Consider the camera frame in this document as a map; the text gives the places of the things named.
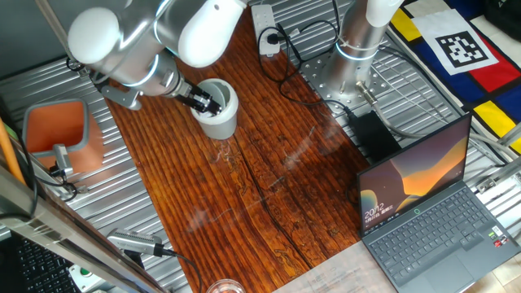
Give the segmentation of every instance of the laptop trackpad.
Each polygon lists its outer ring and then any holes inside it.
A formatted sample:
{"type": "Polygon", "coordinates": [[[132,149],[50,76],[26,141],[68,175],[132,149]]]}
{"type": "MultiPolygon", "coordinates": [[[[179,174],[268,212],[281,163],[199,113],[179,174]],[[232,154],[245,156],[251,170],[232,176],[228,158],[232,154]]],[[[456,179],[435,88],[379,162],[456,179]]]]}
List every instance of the laptop trackpad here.
{"type": "Polygon", "coordinates": [[[450,256],[427,271],[426,277],[436,292],[459,291],[474,279],[456,256],[450,256]]]}

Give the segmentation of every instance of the keyboard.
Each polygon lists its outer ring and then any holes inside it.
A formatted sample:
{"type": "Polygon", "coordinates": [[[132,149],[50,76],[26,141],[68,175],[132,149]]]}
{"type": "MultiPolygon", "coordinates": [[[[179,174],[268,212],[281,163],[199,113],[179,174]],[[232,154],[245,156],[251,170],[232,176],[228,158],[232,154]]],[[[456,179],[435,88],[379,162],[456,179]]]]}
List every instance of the keyboard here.
{"type": "Polygon", "coordinates": [[[28,293],[80,293],[63,257],[25,238],[15,237],[16,254],[28,293]]]}
{"type": "Polygon", "coordinates": [[[469,189],[458,191],[370,244],[399,286],[449,253],[483,240],[477,229],[491,219],[469,189]]]}

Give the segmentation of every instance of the power strip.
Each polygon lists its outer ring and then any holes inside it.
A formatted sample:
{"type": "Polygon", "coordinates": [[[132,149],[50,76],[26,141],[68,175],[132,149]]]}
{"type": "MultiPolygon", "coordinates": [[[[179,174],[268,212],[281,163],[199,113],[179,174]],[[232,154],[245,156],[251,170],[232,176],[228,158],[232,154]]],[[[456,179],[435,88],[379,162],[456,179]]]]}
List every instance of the power strip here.
{"type": "MultiPolygon", "coordinates": [[[[258,42],[259,36],[265,28],[275,27],[274,11],[271,9],[271,5],[254,5],[252,6],[252,17],[256,40],[258,42]]],[[[277,33],[277,30],[268,29],[262,35],[259,45],[261,55],[271,57],[280,51],[280,44],[278,42],[276,45],[268,43],[268,36],[273,33],[277,33]]]]}

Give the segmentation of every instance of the wood grain surface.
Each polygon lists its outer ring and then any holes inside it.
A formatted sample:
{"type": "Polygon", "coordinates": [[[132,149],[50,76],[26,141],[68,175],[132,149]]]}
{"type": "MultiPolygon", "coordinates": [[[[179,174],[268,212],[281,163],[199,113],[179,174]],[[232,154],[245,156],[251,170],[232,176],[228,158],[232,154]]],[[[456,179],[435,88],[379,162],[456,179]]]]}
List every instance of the wood grain surface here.
{"type": "MultiPolygon", "coordinates": [[[[265,62],[282,76],[285,55],[265,62]]],[[[108,104],[174,249],[199,266],[204,291],[232,278],[247,292],[271,292],[359,240],[345,192],[356,194],[368,164],[329,108],[290,103],[262,74],[249,9],[219,61],[178,65],[195,83],[218,77],[234,87],[232,138],[207,138],[173,99],[141,98],[137,112],[108,104]]],[[[318,100],[300,76],[285,89],[318,100]]],[[[181,263],[197,291],[195,271],[181,263]]]]}

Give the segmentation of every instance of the orange bucket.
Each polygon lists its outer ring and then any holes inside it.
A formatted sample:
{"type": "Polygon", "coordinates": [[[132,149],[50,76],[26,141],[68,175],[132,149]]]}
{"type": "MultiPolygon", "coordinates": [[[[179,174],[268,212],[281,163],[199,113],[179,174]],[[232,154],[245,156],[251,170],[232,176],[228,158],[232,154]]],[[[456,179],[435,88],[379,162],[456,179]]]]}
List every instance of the orange bucket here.
{"type": "Polygon", "coordinates": [[[56,164],[53,145],[64,144],[74,173],[103,164],[103,137],[87,103],[75,98],[31,106],[25,112],[27,150],[47,168],[56,164]]]}

